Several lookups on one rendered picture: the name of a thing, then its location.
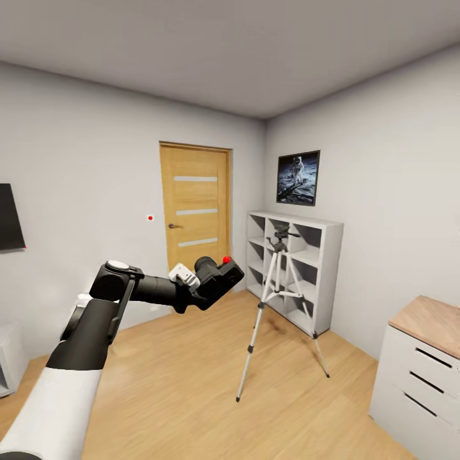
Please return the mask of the camera tripod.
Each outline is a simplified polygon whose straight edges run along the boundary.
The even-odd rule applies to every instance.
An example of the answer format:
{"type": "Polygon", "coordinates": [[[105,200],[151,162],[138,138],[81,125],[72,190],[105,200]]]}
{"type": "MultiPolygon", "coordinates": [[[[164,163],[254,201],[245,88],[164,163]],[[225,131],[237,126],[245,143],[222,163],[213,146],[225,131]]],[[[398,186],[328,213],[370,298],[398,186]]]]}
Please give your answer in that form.
{"type": "Polygon", "coordinates": [[[302,302],[302,306],[304,307],[304,310],[305,310],[305,314],[308,317],[310,327],[312,329],[313,339],[316,341],[316,343],[318,343],[317,342],[318,335],[317,335],[317,332],[313,330],[311,319],[309,318],[308,311],[305,308],[305,302],[304,302],[305,298],[304,298],[304,295],[302,294],[302,291],[300,290],[299,282],[298,282],[298,279],[296,278],[294,267],[291,264],[291,260],[290,260],[290,256],[289,256],[289,252],[288,252],[288,247],[282,242],[282,239],[286,238],[287,235],[294,235],[297,238],[300,238],[300,235],[299,234],[289,233],[290,226],[275,225],[274,229],[281,230],[282,233],[275,233],[276,238],[279,238],[279,241],[276,244],[272,244],[271,243],[271,238],[267,237],[267,239],[270,241],[270,243],[271,243],[271,245],[273,247],[274,252],[273,252],[273,256],[272,256],[272,260],[271,260],[270,271],[268,271],[267,279],[266,279],[266,281],[263,281],[263,284],[264,284],[263,296],[262,296],[261,302],[258,304],[259,311],[258,311],[257,319],[256,319],[256,322],[255,322],[255,325],[254,325],[255,329],[254,329],[253,337],[252,337],[252,340],[251,340],[251,344],[249,345],[248,350],[247,350],[249,352],[249,355],[247,357],[247,362],[245,364],[245,369],[244,369],[244,373],[243,373],[243,376],[242,376],[239,392],[238,392],[238,395],[236,396],[236,401],[237,402],[240,401],[240,394],[241,394],[241,391],[242,391],[243,382],[244,382],[245,375],[246,375],[246,372],[247,372],[249,359],[250,359],[251,353],[253,352],[254,341],[255,341],[255,338],[256,338],[257,329],[258,329],[258,326],[259,326],[259,321],[261,319],[262,311],[264,309],[265,303],[268,302],[269,300],[271,300],[272,298],[274,298],[274,296],[290,295],[290,296],[298,296],[300,298],[300,301],[302,302]],[[293,272],[295,284],[296,284],[296,287],[298,288],[298,291],[299,291],[298,294],[288,293],[288,292],[285,292],[285,291],[279,291],[280,268],[281,268],[281,261],[282,261],[282,253],[285,253],[285,255],[287,257],[287,260],[289,261],[291,272],[293,272]],[[275,279],[275,285],[272,285],[271,284],[271,276],[272,276],[272,272],[273,272],[273,267],[275,266],[276,259],[277,259],[276,279],[275,279]],[[271,288],[273,290],[272,294],[270,294],[270,295],[267,295],[268,288],[271,288]]]}

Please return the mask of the digital camera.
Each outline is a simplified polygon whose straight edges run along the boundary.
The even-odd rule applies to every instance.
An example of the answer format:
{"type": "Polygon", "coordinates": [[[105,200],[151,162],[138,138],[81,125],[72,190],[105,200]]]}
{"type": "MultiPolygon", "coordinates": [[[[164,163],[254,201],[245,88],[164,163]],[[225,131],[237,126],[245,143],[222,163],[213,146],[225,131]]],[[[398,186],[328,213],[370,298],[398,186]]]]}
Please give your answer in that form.
{"type": "Polygon", "coordinates": [[[226,256],[222,258],[222,262],[223,264],[217,265],[210,256],[200,257],[195,262],[195,276],[200,285],[196,289],[190,287],[189,291],[208,299],[205,304],[196,305],[201,311],[206,311],[245,276],[245,272],[233,258],[226,256]]]}

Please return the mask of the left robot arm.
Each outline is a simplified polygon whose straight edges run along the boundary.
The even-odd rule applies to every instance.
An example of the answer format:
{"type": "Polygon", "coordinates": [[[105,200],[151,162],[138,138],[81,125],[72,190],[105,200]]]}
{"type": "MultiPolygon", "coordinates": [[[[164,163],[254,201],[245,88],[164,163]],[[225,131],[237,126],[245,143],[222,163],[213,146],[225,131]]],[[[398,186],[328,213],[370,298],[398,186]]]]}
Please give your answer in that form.
{"type": "Polygon", "coordinates": [[[184,314],[208,299],[189,291],[199,279],[179,263],[167,276],[107,261],[98,271],[86,307],[76,305],[8,433],[0,460],[81,460],[84,441],[109,345],[118,333],[128,300],[170,305],[184,314]]]}

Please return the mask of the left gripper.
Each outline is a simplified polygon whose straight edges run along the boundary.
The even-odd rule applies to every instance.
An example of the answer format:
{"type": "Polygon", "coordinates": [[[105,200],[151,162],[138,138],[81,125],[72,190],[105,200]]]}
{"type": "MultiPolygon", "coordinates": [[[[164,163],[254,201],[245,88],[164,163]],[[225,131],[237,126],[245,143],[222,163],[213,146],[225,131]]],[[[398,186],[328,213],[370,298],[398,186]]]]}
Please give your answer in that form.
{"type": "Polygon", "coordinates": [[[181,286],[178,282],[163,277],[156,276],[156,280],[155,292],[148,303],[170,305],[177,313],[184,314],[187,306],[205,304],[208,301],[205,297],[191,293],[190,286],[185,281],[181,286]]]}

